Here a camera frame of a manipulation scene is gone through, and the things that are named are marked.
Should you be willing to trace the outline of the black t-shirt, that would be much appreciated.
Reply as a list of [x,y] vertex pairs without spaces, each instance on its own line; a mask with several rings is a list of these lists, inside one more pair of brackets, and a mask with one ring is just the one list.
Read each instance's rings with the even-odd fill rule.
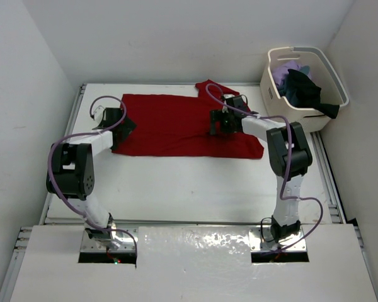
[[338,116],[339,105],[321,102],[321,88],[315,85],[308,76],[296,70],[289,70],[285,79],[285,96],[287,101],[296,108],[311,108],[331,119]]

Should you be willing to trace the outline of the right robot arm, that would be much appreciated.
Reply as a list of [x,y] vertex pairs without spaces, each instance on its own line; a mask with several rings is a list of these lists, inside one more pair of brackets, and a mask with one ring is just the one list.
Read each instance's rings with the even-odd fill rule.
[[272,241],[279,243],[299,233],[299,201],[303,177],[312,164],[312,153],[300,123],[264,117],[247,110],[242,95],[223,95],[222,109],[210,112],[210,134],[242,133],[267,143],[268,159],[277,177],[277,199],[271,217]]

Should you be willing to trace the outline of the red t-shirt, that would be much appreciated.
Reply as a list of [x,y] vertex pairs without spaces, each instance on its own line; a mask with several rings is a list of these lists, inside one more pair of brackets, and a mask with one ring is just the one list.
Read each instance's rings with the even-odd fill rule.
[[125,94],[127,117],[136,128],[115,154],[155,157],[219,157],[261,159],[259,140],[243,133],[210,135],[210,111],[222,106],[214,101],[222,94],[239,92],[207,80],[195,85],[198,95]]

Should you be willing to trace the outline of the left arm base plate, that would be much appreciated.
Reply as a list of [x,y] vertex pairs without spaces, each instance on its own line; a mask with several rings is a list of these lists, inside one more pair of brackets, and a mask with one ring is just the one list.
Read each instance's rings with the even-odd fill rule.
[[135,245],[138,243],[138,236],[128,231],[103,232],[92,228],[86,228],[81,240],[80,252],[135,252]]

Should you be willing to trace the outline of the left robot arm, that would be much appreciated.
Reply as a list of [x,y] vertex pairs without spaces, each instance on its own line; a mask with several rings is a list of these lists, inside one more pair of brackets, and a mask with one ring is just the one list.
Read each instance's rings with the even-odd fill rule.
[[135,128],[125,109],[106,108],[91,132],[69,135],[50,150],[48,192],[57,195],[84,220],[90,239],[112,249],[134,236],[117,228],[112,214],[94,195],[94,159],[104,151],[116,150]]

